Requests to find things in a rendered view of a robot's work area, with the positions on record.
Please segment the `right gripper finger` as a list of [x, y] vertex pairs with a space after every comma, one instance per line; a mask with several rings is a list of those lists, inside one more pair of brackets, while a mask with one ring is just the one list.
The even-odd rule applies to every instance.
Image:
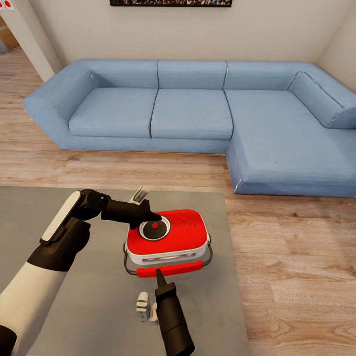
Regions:
[[156, 269], [156, 278], [157, 278], [157, 283], [158, 283], [158, 288], [167, 285], [166, 280], [160, 271], [159, 267]]

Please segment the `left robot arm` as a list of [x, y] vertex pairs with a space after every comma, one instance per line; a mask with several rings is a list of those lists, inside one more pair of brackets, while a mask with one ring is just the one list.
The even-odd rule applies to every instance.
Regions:
[[0, 356], [26, 356], [35, 343], [76, 254], [89, 241], [91, 224], [86, 220], [101, 212], [102, 220], [129, 223], [135, 230], [142, 222], [162, 219], [144, 199], [149, 191], [140, 186], [129, 202], [91, 189], [69, 196], [41, 245], [0, 295]]

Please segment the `radio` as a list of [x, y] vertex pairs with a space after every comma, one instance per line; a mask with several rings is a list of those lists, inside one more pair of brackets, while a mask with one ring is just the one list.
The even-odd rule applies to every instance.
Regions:
[[210, 258], [202, 261], [159, 267], [163, 276], [192, 272], [208, 265], [212, 258], [211, 236], [207, 233], [200, 214], [190, 209], [154, 212], [162, 217], [159, 221], [142, 222], [135, 230], [129, 229], [124, 244], [124, 267], [128, 274], [137, 277], [156, 277], [155, 267], [137, 268], [134, 272], [126, 268], [128, 254], [138, 265], [192, 260], [202, 256], [208, 245]]

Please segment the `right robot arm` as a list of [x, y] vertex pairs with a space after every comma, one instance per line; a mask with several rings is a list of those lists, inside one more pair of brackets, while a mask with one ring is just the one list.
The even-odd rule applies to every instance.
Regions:
[[160, 325], [165, 344], [166, 356], [189, 356], [195, 350], [181, 309], [177, 289], [173, 282], [167, 284], [160, 271], [156, 269], [158, 288], [155, 290], [156, 303], [152, 306], [148, 293], [141, 292], [137, 300], [137, 318], [141, 325]]

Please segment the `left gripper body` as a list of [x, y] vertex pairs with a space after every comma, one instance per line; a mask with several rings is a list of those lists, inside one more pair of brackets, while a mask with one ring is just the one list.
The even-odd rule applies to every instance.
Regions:
[[147, 199], [140, 202], [140, 205], [121, 202], [122, 211], [117, 222], [129, 223], [131, 230], [135, 230], [150, 215], [150, 204]]

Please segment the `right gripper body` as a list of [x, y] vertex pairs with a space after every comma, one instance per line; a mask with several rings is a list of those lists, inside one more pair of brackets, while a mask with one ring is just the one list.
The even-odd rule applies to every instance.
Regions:
[[172, 329], [180, 325], [187, 325], [177, 297], [177, 289], [173, 282], [157, 288], [155, 297], [158, 324], [160, 325], [162, 338]]

